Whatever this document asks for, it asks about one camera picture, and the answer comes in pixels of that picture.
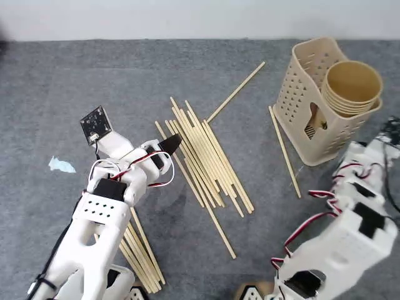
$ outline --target perforated plastic container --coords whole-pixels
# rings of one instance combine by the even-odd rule
[[[341,116],[322,97],[327,70],[347,61],[336,41],[322,37],[297,44],[279,92],[274,113],[302,161],[316,166],[338,155],[352,134],[382,106],[378,98],[372,107],[355,116]]]

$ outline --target white wall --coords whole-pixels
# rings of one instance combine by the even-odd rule
[[[398,0],[0,0],[8,39],[399,39]]]

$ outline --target circuit board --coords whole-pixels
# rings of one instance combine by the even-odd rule
[[[102,106],[97,107],[81,119],[81,126],[89,146],[113,131],[106,111]]]

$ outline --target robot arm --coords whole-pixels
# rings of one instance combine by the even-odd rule
[[[130,219],[130,208],[160,175],[171,166],[173,169],[170,155],[181,142],[179,135],[175,135],[162,142],[156,139],[145,142],[134,149],[125,137],[111,129],[101,106],[82,119],[81,124],[89,145],[110,158],[93,164],[71,223],[48,266],[29,289],[28,299],[49,299],[59,291],[58,299],[72,299],[77,294],[82,300],[108,299],[111,292],[106,292],[107,278]],[[96,244],[90,245],[94,234],[100,237]],[[79,278],[83,279],[83,285],[79,284]],[[121,281],[128,281],[129,286],[133,283],[129,271],[118,278],[114,285],[119,289]],[[129,289],[119,290],[119,294],[124,294],[122,299],[128,293]]]
[[[330,197],[332,212],[304,222],[285,243],[287,256],[271,260],[277,273],[266,300],[333,299],[390,255],[398,228],[383,207],[381,190],[388,167],[400,156],[399,129],[400,120],[393,117],[370,144],[352,142],[333,174],[331,191],[312,192]],[[298,232],[325,215],[334,221],[319,236],[288,251],[287,243]]]

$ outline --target small blue paper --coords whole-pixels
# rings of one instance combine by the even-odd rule
[[[67,172],[67,173],[76,173],[74,167],[72,167],[72,165],[67,162],[67,161],[60,161],[58,158],[56,157],[52,157],[50,162],[49,162],[49,167],[50,170],[60,170],[62,172]]]

